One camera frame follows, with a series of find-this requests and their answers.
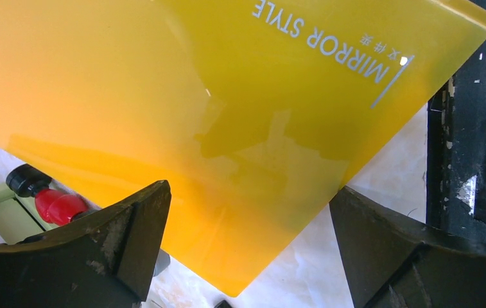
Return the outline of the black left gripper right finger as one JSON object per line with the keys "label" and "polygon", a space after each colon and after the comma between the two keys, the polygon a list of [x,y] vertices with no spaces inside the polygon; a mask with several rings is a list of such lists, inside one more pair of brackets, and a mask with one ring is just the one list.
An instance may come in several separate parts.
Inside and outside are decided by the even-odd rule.
{"label": "black left gripper right finger", "polygon": [[486,243],[344,187],[329,203],[355,307],[486,307]]}

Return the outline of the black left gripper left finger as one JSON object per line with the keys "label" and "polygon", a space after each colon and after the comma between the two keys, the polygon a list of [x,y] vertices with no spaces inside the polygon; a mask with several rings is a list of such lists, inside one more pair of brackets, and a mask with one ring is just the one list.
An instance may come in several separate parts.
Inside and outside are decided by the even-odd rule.
{"label": "black left gripper left finger", "polygon": [[15,244],[0,244],[0,307],[140,307],[171,203],[165,180]]}

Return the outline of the yellow plastic clip folder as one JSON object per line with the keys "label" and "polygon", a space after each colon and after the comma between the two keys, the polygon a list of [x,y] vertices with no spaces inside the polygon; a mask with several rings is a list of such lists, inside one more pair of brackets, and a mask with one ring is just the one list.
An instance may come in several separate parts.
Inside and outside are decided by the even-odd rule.
{"label": "yellow plastic clip folder", "polygon": [[486,40],[470,1],[0,1],[0,148],[238,296]]}

